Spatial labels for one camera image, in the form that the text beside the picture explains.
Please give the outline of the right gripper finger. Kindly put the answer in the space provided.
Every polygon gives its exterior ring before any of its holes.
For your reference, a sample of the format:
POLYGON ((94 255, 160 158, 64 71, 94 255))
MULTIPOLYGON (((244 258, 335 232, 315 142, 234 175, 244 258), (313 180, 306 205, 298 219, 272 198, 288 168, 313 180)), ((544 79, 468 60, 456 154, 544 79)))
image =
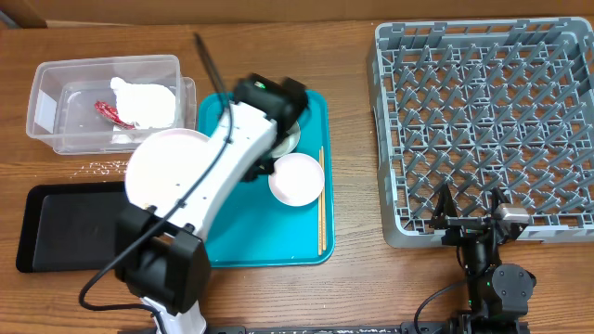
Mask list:
POLYGON ((510 200, 505 196, 503 190, 498 187, 493 187, 491 193, 491 215, 493 218, 503 218, 506 205, 510 200))
POLYGON ((433 211, 432 219, 458 218, 458 212, 454 203, 448 184, 442 184, 438 191, 437 205, 433 211))

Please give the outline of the large white dinner plate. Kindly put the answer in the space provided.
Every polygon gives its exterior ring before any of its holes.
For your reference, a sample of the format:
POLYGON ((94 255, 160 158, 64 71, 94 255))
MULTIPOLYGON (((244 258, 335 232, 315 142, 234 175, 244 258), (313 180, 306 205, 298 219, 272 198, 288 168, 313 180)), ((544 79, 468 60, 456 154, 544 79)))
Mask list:
POLYGON ((208 164, 209 138, 195 130, 168 129, 150 135, 132 154, 124 177, 125 194, 141 209, 166 213, 208 164))

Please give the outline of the white napkin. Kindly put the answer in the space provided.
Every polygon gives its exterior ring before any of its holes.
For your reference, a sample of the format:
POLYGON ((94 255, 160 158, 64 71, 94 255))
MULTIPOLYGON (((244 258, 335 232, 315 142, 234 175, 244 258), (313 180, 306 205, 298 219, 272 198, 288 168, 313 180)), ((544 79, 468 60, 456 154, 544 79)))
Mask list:
POLYGON ((175 121, 176 99, 166 86, 128 83, 120 77, 110 80, 116 96, 119 118, 136 129, 165 128, 175 121))
POLYGON ((153 134, 152 130, 147 129, 124 129, 118 125, 112 128, 111 144, 140 144, 147 137, 153 134))

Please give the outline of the red snack wrapper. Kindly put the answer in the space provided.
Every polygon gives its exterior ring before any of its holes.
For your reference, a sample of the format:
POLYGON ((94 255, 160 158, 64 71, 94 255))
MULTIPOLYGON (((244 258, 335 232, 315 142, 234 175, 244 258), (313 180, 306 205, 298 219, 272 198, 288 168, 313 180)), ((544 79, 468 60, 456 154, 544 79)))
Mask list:
POLYGON ((126 130, 135 129, 135 127, 132 124, 124 122, 119 117, 118 110, 115 107, 109 105, 108 103, 103 101, 97 101, 94 104, 94 107, 100 115, 102 115, 104 118, 114 123, 115 125, 120 126, 121 128, 126 130))

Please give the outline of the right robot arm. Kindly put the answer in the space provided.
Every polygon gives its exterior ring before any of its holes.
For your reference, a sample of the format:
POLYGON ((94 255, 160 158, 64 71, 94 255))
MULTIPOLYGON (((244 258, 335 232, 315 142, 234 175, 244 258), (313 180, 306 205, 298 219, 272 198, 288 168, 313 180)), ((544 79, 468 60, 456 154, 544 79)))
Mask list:
POLYGON ((417 309, 413 325, 422 332, 419 316, 424 307, 442 294, 465 286, 467 311, 456 311, 443 324, 433 328, 439 333, 528 333, 520 318, 528 313, 536 277, 513 263, 500 260, 498 247, 517 239, 528 226, 530 215, 516 206, 499 188, 491 190, 491 212, 485 217, 461 217, 448 186, 438 190, 437 206, 430 227, 443 230, 444 246, 454 246, 464 278, 438 290, 417 309))

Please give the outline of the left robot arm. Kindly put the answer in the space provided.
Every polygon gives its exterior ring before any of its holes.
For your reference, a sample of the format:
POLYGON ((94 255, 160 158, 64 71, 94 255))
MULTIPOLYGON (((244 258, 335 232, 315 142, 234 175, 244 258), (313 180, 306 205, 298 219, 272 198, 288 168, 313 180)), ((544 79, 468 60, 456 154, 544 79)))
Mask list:
POLYGON ((116 223, 115 276, 140 298, 159 333, 202 333, 199 299, 211 273, 205 241, 237 183, 274 171, 271 152, 308 106, 291 78, 258 74, 221 96, 223 113, 201 153, 196 131, 151 135, 125 178, 129 200, 116 223))

